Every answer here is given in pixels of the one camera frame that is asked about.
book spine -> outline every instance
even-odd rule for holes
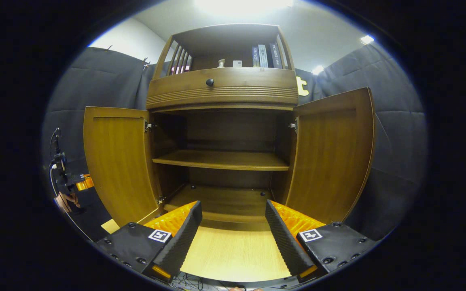
[[[265,44],[259,44],[258,50],[260,52],[260,66],[262,68],[268,68],[269,63],[267,62],[267,51],[265,49]]]
[[[260,55],[257,46],[253,46],[253,67],[260,67]]]
[[[283,69],[282,58],[280,57],[280,50],[276,44],[269,44],[272,56],[272,67]]]

wooden cabinet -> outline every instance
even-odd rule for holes
[[[285,55],[284,69],[251,67],[251,47],[271,42]],[[249,67],[213,68],[224,55]],[[158,63],[165,59],[171,69],[161,76],[157,68],[146,110],[85,111],[89,172],[119,226],[195,200],[203,226],[235,230],[268,229],[267,199],[323,223],[346,218],[371,167],[369,88],[296,106],[294,65],[273,25],[173,35]]]

small bottle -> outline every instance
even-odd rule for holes
[[[219,59],[217,68],[224,68],[225,59]]]

open cabinet door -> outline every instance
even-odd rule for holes
[[[364,189],[375,144],[369,88],[294,108],[294,170],[286,205],[309,217],[344,221]]]
[[[120,227],[147,222],[158,212],[146,120],[144,110],[85,108],[87,167],[100,200]]]

ceiling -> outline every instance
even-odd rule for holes
[[[361,48],[360,38],[366,35],[342,15],[303,0],[166,0],[133,18],[165,41],[172,34],[216,24],[279,25],[294,66],[309,72]]]

